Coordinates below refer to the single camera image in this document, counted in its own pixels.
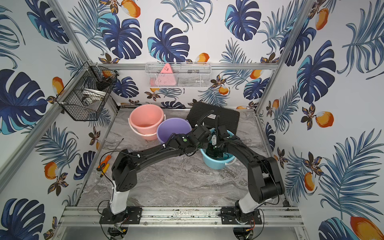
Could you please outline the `turquoise plastic bucket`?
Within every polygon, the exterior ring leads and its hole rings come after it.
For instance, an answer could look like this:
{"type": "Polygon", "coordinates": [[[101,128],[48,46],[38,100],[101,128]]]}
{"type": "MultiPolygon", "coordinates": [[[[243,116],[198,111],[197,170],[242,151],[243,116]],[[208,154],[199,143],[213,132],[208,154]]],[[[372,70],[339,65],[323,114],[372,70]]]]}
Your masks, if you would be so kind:
{"type": "Polygon", "coordinates": [[[212,134],[208,147],[200,149],[204,163],[214,170],[224,169],[237,161],[237,158],[229,153],[221,152],[217,147],[217,136],[214,128],[210,129],[212,134]]]}

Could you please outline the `purple plastic bucket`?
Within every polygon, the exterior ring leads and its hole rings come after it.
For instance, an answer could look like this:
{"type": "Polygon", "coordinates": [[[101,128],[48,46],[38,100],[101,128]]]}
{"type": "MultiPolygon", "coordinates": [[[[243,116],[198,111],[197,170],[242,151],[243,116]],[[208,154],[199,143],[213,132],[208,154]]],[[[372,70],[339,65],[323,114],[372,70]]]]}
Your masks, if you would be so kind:
{"type": "Polygon", "coordinates": [[[188,134],[192,130],[190,123],[181,118],[170,118],[162,122],[157,129],[157,137],[161,143],[165,143],[175,133],[188,134]]]}

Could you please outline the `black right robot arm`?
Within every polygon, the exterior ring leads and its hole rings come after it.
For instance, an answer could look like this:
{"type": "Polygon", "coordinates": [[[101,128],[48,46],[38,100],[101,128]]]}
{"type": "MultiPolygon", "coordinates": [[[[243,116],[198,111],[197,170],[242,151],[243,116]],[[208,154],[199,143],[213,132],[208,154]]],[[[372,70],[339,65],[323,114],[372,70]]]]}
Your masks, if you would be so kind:
{"type": "Polygon", "coordinates": [[[239,209],[248,214],[268,200],[279,198],[285,193],[285,186],[279,164],[272,157],[265,157],[249,148],[235,135],[230,135],[224,126],[219,132],[211,129],[219,151],[234,156],[248,171],[248,193],[238,200],[239,209]]]}

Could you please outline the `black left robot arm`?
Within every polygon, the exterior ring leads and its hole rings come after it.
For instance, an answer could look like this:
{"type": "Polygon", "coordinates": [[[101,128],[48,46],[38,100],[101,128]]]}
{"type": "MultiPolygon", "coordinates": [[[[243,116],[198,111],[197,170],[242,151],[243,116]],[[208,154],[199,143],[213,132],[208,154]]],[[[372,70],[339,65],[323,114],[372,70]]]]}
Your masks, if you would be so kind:
{"type": "Polygon", "coordinates": [[[163,144],[137,151],[120,151],[111,168],[113,194],[109,208],[113,215],[125,211],[129,191],[138,182],[137,173],[163,160],[179,156],[192,156],[199,149],[208,146],[212,137],[211,131],[199,125],[187,134],[172,134],[163,144]]]}

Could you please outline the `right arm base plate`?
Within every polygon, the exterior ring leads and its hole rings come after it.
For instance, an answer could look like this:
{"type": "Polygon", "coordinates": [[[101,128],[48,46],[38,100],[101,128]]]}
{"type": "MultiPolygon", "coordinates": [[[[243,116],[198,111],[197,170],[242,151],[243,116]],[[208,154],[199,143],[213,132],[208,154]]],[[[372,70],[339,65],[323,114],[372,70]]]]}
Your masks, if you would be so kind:
{"type": "Polygon", "coordinates": [[[223,225],[262,225],[260,210],[243,213],[239,207],[222,207],[218,216],[223,225]]]}

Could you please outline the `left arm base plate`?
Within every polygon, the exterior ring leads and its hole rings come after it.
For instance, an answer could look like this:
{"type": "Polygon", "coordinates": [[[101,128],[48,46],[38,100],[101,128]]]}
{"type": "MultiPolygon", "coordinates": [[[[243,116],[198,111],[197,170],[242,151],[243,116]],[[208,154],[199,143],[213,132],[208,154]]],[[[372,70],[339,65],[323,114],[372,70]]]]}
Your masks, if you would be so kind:
{"type": "Polygon", "coordinates": [[[142,217],[143,209],[140,207],[126,207],[124,211],[113,214],[111,207],[103,209],[100,224],[138,225],[142,217]]]}

